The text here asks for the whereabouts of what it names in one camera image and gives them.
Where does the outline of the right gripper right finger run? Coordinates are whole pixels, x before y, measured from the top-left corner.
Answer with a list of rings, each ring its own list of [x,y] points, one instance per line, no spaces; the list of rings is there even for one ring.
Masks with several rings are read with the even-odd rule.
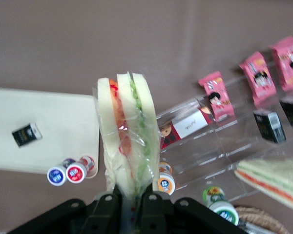
[[[146,189],[141,197],[137,214],[137,228],[140,234],[168,234],[174,206],[170,195]]]

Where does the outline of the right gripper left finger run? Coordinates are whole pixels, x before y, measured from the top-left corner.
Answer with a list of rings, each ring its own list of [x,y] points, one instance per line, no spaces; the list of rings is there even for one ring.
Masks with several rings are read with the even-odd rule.
[[[120,232],[122,194],[114,187],[95,196],[87,207],[88,215],[83,224],[84,234],[118,234]]]

